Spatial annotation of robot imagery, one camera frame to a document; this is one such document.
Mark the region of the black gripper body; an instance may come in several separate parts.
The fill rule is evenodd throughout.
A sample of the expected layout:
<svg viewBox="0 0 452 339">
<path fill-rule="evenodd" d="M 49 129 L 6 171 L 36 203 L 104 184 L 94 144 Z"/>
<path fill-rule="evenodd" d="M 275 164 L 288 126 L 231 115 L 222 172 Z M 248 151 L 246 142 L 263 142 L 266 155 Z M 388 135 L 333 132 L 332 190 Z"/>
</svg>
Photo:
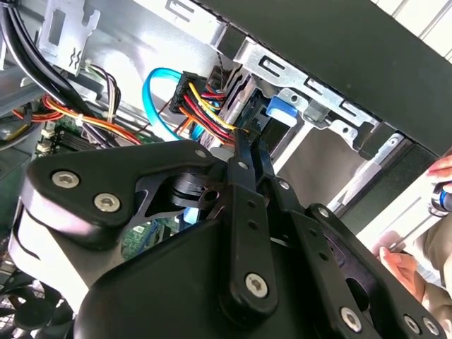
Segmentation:
<svg viewBox="0 0 452 339">
<path fill-rule="evenodd" d="M 234 323 L 219 300 L 222 231 L 213 222 L 164 241 L 105 273 L 89 290 L 75 338 L 340 338 L 299 252 L 271 242 L 278 308 L 263 323 Z"/>
</svg>

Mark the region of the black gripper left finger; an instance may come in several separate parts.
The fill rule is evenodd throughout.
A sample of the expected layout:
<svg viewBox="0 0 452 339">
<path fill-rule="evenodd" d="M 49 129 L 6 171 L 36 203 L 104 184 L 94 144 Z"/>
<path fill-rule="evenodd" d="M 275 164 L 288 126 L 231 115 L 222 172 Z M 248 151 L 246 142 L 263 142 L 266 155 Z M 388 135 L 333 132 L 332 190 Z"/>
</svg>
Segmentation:
<svg viewBox="0 0 452 339">
<path fill-rule="evenodd" d="M 58 289 L 77 316 L 90 288 L 128 262 L 119 255 L 125 231 L 186 207 L 200 209 L 200 220 L 175 236 L 209 222 L 222 231 L 222 310 L 231 319 L 270 317 L 278 292 L 266 202 L 256 189 L 249 142 L 240 132 L 227 161 L 193 141 L 34 160 L 13 228 L 11 244 L 20 247 L 13 260 Z"/>
</svg>

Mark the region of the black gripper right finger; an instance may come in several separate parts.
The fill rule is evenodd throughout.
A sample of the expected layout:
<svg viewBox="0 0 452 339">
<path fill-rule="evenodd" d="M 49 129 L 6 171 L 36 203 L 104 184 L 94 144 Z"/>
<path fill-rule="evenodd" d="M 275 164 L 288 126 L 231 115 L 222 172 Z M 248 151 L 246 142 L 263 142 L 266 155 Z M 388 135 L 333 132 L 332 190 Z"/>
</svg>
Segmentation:
<svg viewBox="0 0 452 339">
<path fill-rule="evenodd" d="M 267 338 L 445 338 L 439 322 L 327 209 L 299 204 L 266 144 L 251 156 L 267 200 L 280 305 Z"/>
</svg>

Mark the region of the person left hand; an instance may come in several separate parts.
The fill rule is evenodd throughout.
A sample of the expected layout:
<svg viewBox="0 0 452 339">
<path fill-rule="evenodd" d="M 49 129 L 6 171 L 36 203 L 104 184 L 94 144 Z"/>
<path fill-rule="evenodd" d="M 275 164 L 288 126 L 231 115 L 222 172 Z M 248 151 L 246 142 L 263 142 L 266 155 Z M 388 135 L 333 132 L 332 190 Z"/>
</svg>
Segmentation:
<svg viewBox="0 0 452 339">
<path fill-rule="evenodd" d="M 421 304 L 428 306 L 426 280 L 417 272 L 417 262 L 409 254 L 393 253 L 379 248 L 379 260 L 396 280 Z"/>
</svg>

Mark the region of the person right hand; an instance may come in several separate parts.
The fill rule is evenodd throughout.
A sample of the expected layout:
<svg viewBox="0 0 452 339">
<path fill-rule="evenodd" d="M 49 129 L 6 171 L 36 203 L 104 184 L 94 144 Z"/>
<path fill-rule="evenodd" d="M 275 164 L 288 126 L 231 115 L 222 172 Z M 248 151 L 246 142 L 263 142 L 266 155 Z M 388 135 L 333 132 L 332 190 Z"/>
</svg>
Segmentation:
<svg viewBox="0 0 452 339">
<path fill-rule="evenodd" d="M 450 182 L 452 178 L 452 155 L 437 160 L 427 171 L 432 182 Z"/>
</svg>

